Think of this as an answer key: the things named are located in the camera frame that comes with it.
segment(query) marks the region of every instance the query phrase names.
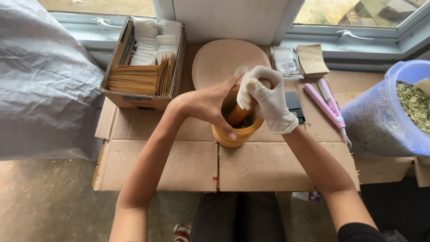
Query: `bare hand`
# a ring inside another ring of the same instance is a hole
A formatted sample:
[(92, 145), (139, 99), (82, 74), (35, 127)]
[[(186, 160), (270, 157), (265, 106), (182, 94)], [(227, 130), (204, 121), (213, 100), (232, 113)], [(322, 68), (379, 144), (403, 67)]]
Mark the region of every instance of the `bare hand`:
[(234, 129), (222, 117), (221, 105), (230, 89), (244, 73), (229, 77), (224, 82), (202, 90), (179, 95), (169, 105), (178, 105), (185, 117), (198, 118), (221, 128), (231, 139), (236, 139)]

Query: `glass pane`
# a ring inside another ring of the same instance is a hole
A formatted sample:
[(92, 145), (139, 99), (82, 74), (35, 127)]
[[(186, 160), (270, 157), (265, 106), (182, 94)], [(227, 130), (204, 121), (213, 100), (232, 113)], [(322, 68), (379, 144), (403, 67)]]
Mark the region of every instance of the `glass pane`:
[(428, 0), (306, 0), (294, 23), (395, 28)]
[(38, 0), (46, 9), (135, 16), (155, 16), (152, 0)]

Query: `person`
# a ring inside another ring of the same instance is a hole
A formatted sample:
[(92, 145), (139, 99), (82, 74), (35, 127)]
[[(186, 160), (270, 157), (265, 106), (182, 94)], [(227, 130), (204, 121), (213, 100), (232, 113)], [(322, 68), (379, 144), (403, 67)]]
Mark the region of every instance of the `person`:
[[(265, 88), (257, 81), (259, 78), (268, 79), (272, 89)], [(288, 111), (283, 82), (280, 72), (257, 66), (246, 74), (236, 74), (215, 86), (187, 92), (173, 99), (123, 185), (109, 241), (147, 241), (148, 207), (169, 155), (166, 150), (171, 149), (185, 119), (194, 117), (210, 122), (232, 139), (236, 138), (234, 129), (221, 115), (221, 104), (230, 89), (239, 83), (239, 105), (248, 108), (252, 96), (258, 101), (258, 115), (266, 121), (271, 131), (282, 135), (326, 199), (338, 240), (384, 241), (351, 177), (322, 145), (298, 125), (297, 118)], [(229, 216), (236, 218), (236, 221), (225, 219)], [(217, 223), (208, 226), (211, 221)], [(190, 241), (286, 241), (283, 229), (273, 192), (209, 193), (203, 195), (197, 209)]]

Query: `white latex glove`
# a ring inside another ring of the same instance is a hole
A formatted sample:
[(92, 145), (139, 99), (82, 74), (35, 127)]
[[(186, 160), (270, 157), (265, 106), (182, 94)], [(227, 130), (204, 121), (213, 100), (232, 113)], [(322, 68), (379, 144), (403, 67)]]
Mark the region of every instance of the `white latex glove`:
[[(272, 85), (267, 89), (260, 78), (266, 78)], [(298, 125), (298, 119), (290, 113), (285, 103), (284, 77), (281, 72), (258, 65), (245, 73), (237, 94), (237, 103), (242, 109), (251, 108), (252, 97), (258, 101), (255, 110), (266, 120), (269, 129), (275, 134), (290, 133)]]

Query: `blue plastic container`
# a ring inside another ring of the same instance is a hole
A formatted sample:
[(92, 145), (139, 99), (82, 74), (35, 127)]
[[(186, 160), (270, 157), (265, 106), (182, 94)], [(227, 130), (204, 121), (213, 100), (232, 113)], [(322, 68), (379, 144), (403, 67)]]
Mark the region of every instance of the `blue plastic container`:
[(430, 78), (430, 61), (399, 62), (384, 77), (341, 108), (352, 151), (363, 157), (430, 156), (430, 137), (410, 120), (396, 92), (397, 80)]

